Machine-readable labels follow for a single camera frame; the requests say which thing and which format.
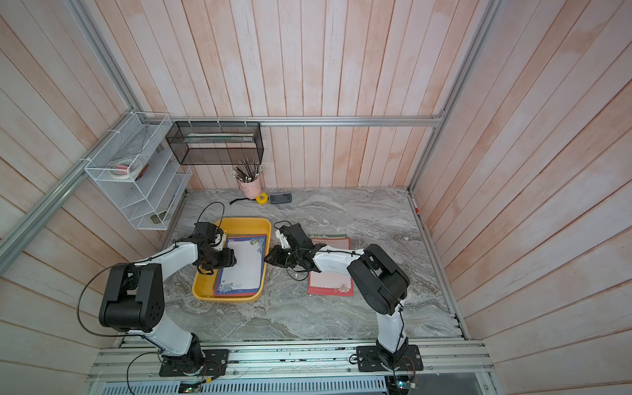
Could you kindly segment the blue bordered stationery paper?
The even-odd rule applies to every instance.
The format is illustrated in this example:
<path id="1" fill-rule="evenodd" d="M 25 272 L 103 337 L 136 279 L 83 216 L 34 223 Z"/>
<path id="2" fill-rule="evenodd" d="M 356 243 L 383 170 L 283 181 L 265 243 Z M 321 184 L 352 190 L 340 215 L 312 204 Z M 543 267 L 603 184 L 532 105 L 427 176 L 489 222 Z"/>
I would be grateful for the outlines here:
<path id="1" fill-rule="evenodd" d="M 220 270 L 214 289 L 215 297 L 250 297 L 258 293 L 263 279 L 266 235 L 231 235 L 227 248 L 232 249 L 236 264 Z"/>

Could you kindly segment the green bordered stationery paper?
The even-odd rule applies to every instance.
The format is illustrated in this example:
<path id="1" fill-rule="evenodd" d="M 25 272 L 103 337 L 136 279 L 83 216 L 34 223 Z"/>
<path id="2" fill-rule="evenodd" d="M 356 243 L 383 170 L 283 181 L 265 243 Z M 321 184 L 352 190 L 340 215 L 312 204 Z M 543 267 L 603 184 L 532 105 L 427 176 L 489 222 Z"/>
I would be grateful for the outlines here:
<path id="1" fill-rule="evenodd" d="M 349 239 L 346 234 L 339 234 L 339 235 L 313 235 L 313 234 L 310 234 L 309 238 L 311 238 L 311 239 L 324 239 L 324 240 Z"/>

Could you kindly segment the red bordered stationery paper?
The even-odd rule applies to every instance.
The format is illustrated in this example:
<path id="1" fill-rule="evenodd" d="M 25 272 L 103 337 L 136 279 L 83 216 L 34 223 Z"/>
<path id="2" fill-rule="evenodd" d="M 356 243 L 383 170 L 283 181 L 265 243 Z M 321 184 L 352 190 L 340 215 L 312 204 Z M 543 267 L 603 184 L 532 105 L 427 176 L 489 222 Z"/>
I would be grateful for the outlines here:
<path id="1" fill-rule="evenodd" d="M 351 240 L 349 238 L 324 238 L 313 237 L 315 245 L 326 244 L 334 250 L 349 250 Z M 348 272 L 340 273 L 316 273 L 309 275 L 308 294 L 311 296 L 354 296 L 354 285 Z"/>

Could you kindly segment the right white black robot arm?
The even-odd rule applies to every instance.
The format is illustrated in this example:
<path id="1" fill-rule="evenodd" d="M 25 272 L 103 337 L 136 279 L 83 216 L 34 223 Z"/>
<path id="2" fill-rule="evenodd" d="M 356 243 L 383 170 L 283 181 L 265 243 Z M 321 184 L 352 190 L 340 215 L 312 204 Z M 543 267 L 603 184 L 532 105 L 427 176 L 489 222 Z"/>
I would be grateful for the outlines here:
<path id="1" fill-rule="evenodd" d="M 408 348 L 403 307 L 410 279 L 405 271 L 376 244 L 360 250 L 315 244 L 300 224 L 281 226 L 276 237 L 280 244 L 265 257 L 266 263 L 298 273 L 346 273 L 352 278 L 377 314 L 379 335 L 372 348 L 375 358 L 384 367 L 395 368 Z"/>

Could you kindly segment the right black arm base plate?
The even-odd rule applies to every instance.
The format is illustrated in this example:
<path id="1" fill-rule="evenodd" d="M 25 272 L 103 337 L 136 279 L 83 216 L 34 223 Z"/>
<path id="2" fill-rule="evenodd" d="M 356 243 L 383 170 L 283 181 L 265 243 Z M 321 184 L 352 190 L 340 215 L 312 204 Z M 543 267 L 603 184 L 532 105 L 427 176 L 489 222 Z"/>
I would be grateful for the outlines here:
<path id="1" fill-rule="evenodd" d="M 355 349 L 360 372 L 418 372 L 424 370 L 418 346 L 407 343 L 397 352 L 390 353 L 385 348 L 359 346 Z"/>

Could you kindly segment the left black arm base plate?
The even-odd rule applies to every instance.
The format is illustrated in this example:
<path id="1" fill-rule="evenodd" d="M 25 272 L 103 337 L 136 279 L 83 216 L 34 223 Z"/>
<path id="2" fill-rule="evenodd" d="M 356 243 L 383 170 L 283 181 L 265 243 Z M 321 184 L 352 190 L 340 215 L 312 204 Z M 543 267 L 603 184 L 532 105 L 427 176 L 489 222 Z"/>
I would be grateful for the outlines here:
<path id="1" fill-rule="evenodd" d="M 202 349 L 182 356 L 163 356 L 160 377 L 222 376 L 225 374 L 228 349 Z"/>

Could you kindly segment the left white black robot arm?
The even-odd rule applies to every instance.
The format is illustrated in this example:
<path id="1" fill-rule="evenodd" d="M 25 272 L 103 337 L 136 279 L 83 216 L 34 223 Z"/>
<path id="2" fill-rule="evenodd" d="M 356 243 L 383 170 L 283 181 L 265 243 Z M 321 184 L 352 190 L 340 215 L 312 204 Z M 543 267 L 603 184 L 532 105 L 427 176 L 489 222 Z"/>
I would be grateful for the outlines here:
<path id="1" fill-rule="evenodd" d="M 169 373 L 198 375 L 206 365 L 197 335 L 166 314 L 164 280 L 187 266 L 202 275 L 235 266 L 226 233 L 210 222 L 197 222 L 192 235 L 166 250 L 134 263 L 118 263 L 109 275 L 99 321 L 126 337 L 140 337 L 157 347 Z"/>

